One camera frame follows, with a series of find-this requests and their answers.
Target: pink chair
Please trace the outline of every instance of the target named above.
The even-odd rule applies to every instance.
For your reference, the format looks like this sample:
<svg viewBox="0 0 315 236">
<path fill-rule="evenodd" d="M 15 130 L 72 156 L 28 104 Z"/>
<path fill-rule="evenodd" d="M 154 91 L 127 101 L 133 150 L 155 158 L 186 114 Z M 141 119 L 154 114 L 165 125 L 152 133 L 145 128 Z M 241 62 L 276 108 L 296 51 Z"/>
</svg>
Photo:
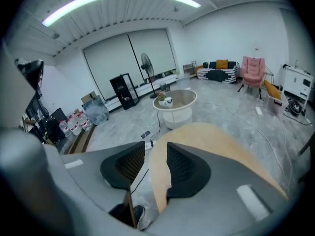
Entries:
<svg viewBox="0 0 315 236">
<path fill-rule="evenodd" d="M 256 59 L 243 56 L 243 62 L 240 69 L 240 76 L 243 77 L 243 82 L 238 89 L 238 92 L 244 85 L 258 88 L 261 99 L 261 85 L 265 75 L 265 59 Z"/>
</svg>

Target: white ceiling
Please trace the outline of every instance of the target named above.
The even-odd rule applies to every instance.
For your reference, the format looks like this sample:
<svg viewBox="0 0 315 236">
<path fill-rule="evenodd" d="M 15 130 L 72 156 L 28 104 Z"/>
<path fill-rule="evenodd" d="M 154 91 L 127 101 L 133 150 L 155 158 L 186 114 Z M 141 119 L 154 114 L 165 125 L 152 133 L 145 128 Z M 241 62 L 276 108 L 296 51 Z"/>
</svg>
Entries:
<svg viewBox="0 0 315 236">
<path fill-rule="evenodd" d="M 200 8 L 173 0 L 99 0 L 72 11 L 48 28 L 41 24 L 48 15 L 70 1 L 26 0 L 6 35 L 6 41 L 18 45 L 20 50 L 55 57 L 78 39 L 108 26 L 152 19 L 179 21 L 184 25 L 227 6 L 267 0 L 194 0 L 201 4 Z M 55 32 L 60 36 L 53 40 Z"/>
</svg>

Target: marble floor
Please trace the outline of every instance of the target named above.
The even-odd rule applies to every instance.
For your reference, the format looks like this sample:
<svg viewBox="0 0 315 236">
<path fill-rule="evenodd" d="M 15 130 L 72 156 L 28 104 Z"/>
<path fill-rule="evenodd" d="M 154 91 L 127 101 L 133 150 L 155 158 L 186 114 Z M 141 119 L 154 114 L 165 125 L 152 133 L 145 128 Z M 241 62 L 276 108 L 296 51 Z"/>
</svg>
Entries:
<svg viewBox="0 0 315 236">
<path fill-rule="evenodd" d="M 238 81 L 237 84 L 225 84 L 198 79 L 182 79 L 173 84 L 171 89 L 190 87 L 195 91 L 198 99 L 192 106 L 193 122 L 214 124 L 234 137 L 251 152 L 286 193 L 292 194 L 297 189 L 298 178 L 310 167 L 309 150 L 301 157 L 298 157 L 297 152 L 314 132 L 314 126 L 299 124 L 284 115 L 280 118 L 275 117 L 263 108 L 266 98 L 265 90 L 262 90 L 263 100 L 260 100 L 257 97 L 258 91 L 254 89 L 244 87 L 237 92 L 240 83 Z M 262 108 L 262 116 L 256 114 L 255 106 Z M 149 142 L 150 136 L 145 139 L 140 136 L 147 130 L 151 134 L 158 132 L 157 114 L 162 122 L 162 113 L 158 113 L 153 108 L 152 99 L 148 96 L 142 98 L 135 107 L 113 112 L 108 121 L 95 128 L 87 151 L 136 141 Z M 307 105 L 307 118 L 315 123 L 315 112 L 309 105 Z M 302 116 L 298 119 L 302 123 L 307 123 Z M 169 131 L 165 124 L 162 124 L 160 135 Z M 156 134 L 153 140 L 158 138 L 159 134 Z M 290 173 L 292 177 L 289 190 Z"/>
</svg>

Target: fan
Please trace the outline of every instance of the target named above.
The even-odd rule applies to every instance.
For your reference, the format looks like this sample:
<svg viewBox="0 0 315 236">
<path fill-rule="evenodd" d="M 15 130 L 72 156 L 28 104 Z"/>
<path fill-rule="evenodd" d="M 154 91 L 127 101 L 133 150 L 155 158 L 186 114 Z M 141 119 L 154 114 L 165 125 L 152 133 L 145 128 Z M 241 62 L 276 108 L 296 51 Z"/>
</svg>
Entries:
<svg viewBox="0 0 315 236">
<path fill-rule="evenodd" d="M 151 99 L 157 98 L 158 95 L 154 91 L 151 81 L 151 77 L 154 76 L 154 70 L 148 55 L 146 55 L 145 53 L 141 54 L 141 62 L 142 62 L 141 68 L 147 72 L 153 90 L 153 94 L 150 95 L 150 98 Z"/>
</svg>

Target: round table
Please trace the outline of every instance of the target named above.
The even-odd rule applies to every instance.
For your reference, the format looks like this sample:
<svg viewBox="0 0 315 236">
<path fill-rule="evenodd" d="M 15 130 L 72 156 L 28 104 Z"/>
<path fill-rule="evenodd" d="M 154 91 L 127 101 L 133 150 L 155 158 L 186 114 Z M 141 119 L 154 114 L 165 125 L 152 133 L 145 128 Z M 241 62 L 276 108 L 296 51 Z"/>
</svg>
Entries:
<svg viewBox="0 0 315 236">
<path fill-rule="evenodd" d="M 192 90 L 173 90 L 166 94 L 166 97 L 172 97 L 173 106 L 168 108 L 161 106 L 158 98 L 153 101 L 153 106 L 163 111 L 165 125 L 170 129 L 178 128 L 186 123 L 192 122 L 192 110 L 190 106 L 196 101 L 197 94 Z"/>
</svg>

